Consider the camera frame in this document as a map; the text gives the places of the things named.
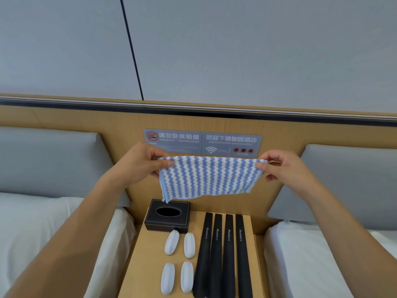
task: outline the person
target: person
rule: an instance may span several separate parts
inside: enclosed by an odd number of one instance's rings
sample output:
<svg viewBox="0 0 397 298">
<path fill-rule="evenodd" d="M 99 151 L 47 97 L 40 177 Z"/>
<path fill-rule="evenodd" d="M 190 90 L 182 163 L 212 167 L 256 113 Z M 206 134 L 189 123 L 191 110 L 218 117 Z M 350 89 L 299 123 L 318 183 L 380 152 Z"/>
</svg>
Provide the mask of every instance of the person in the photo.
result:
<svg viewBox="0 0 397 298">
<path fill-rule="evenodd" d="M 131 184 L 173 166 L 157 160 L 167 154 L 138 143 L 97 182 L 89 195 L 22 272 L 5 298 L 83 297 L 116 209 Z M 342 276 L 355 298 L 395 297 L 397 260 L 389 254 L 322 185 L 300 158 L 270 150 L 256 167 L 266 181 L 279 180 L 312 210 Z"/>
</svg>

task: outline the red prohibition circle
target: red prohibition circle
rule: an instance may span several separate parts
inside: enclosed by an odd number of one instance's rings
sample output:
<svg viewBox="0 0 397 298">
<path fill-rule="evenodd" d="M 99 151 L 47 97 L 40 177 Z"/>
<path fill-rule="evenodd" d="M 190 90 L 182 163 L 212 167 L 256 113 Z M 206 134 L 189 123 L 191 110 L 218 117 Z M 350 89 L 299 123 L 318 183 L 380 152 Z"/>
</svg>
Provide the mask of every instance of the red prohibition circle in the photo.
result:
<svg viewBox="0 0 397 298">
<path fill-rule="evenodd" d="M 158 135 L 156 132 L 152 132 L 152 131 L 148 131 L 146 133 L 146 137 L 150 140 L 150 141 L 156 141 L 158 139 Z"/>
</svg>

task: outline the black shoehorn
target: black shoehorn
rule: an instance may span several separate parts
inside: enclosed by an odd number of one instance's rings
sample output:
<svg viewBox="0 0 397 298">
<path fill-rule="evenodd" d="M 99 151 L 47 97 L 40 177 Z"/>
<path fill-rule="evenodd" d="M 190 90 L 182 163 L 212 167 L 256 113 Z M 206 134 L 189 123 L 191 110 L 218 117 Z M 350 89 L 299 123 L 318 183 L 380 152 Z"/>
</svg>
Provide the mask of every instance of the black shoehorn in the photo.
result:
<svg viewBox="0 0 397 298">
<path fill-rule="evenodd" d="M 237 280 L 239 297 L 252 298 L 251 275 L 249 272 L 247 242 L 243 216 L 236 214 Z"/>
<path fill-rule="evenodd" d="M 236 282 L 234 275 L 234 231 L 233 215 L 226 215 L 225 240 L 224 240 L 224 259 L 222 269 L 222 298 L 236 297 Z"/>
<path fill-rule="evenodd" d="M 222 215 L 216 213 L 210 258 L 210 274 L 208 281 L 208 298 L 221 297 L 222 274 Z"/>
<path fill-rule="evenodd" d="M 208 267 L 210 263 L 211 248 L 211 231 L 212 231 L 212 213 L 207 212 L 204 219 L 204 227 L 201 234 L 200 249 L 196 273 L 193 279 L 193 297 L 205 298 L 208 291 Z"/>
</svg>

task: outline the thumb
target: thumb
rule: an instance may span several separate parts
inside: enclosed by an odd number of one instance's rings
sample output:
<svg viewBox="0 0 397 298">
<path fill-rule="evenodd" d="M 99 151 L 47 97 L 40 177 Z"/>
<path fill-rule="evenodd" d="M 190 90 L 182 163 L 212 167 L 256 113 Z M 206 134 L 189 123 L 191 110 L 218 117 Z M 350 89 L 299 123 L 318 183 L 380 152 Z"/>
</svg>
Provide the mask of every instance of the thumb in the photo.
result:
<svg viewBox="0 0 397 298">
<path fill-rule="evenodd" d="M 175 162 L 171 160 L 152 160 L 152 170 L 159 170 L 174 166 Z"/>
<path fill-rule="evenodd" d="M 260 169 L 261 171 L 267 173 L 267 174 L 272 174 L 272 175 L 277 175 L 277 173 L 280 172 L 280 166 L 276 166 L 276 165 L 271 165 L 269 163 L 261 163 L 258 162 L 256 163 L 256 168 Z"/>
</svg>

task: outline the oval opening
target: oval opening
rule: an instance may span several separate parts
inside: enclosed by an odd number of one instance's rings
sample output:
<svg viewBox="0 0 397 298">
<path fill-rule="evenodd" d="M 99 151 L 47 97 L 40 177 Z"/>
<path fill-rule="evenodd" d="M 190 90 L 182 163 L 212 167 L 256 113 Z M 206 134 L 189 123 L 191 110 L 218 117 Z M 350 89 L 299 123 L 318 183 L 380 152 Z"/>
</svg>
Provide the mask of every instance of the oval opening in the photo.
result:
<svg viewBox="0 0 397 298">
<path fill-rule="evenodd" d="M 161 207 L 156 209 L 156 213 L 165 217 L 176 217 L 181 215 L 181 211 L 172 207 Z"/>
</svg>

